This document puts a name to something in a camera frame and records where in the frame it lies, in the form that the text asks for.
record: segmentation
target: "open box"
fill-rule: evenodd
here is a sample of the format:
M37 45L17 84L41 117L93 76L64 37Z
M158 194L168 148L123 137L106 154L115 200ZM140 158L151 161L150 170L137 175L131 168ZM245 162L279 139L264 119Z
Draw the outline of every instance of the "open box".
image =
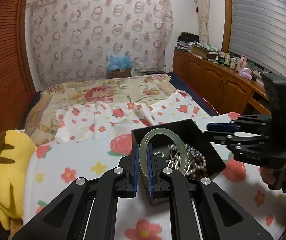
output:
M155 125L151 127L140 128L136 130L132 130L132 143L138 143L140 145L144 136L153 129L156 128L166 128L174 133L176 133L184 143L188 143L193 146L195 149L199 150L200 153L206 158L207 161L207 174L210 179L214 179L222 170L225 169L225 163L222 161L219 154L216 152L212 144L203 139L201 130L197 127L197 125L191 120L186 119L177 122L165 123L160 125ZM153 147L153 153L162 151L167 157L170 154L170 150L168 145L173 141L166 135L157 134L153 136L150 141ZM147 190L148 189L148 178L145 177L144 173L141 170L139 165L140 174L143 180L143 184ZM151 204L159 203L159 199L149 198Z

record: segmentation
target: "gray blind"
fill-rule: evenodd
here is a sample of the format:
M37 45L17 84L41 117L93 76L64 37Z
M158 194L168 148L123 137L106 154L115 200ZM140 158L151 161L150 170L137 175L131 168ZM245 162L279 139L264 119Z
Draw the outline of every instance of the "gray blind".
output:
M286 0L233 0L229 50L286 77Z

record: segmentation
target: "beige curtain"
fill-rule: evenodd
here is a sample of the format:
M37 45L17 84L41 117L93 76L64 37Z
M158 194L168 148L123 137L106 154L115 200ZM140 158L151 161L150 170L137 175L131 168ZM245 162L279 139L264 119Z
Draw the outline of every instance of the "beige curtain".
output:
M209 11L210 0L196 0L199 16L199 38L200 42L209 42Z
M170 0L39 0L28 6L44 86L106 78L111 55L131 58L136 72L166 68Z

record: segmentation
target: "silver screw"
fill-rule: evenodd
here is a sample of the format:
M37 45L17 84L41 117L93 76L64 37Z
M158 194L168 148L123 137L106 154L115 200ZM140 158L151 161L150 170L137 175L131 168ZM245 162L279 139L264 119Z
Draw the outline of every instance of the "silver screw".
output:
M204 177L201 179L201 182L204 184L204 185L209 185L211 183L211 180L207 177Z
M116 173L116 174L121 174L123 171L124 171L124 170L123 170L123 168L121 168L121 167L116 167L116 168L114 168L114 170L113 170L113 172Z
M165 168L163 169L163 172L164 172L165 174L171 174L171 173L173 172L173 170L172 170L171 168L169 168L169 167L165 167Z
M76 183L77 185L83 185L85 182L86 182L85 179L82 178L82 177L77 178L77 179L75 180L75 183Z

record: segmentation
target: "yellow plush toy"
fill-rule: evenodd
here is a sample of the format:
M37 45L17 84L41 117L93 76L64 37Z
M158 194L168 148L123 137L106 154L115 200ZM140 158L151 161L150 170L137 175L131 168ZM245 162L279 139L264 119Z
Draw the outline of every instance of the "yellow plush toy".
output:
M33 152L33 141L19 130L0 134L0 221L10 230L10 218L23 217L25 175Z

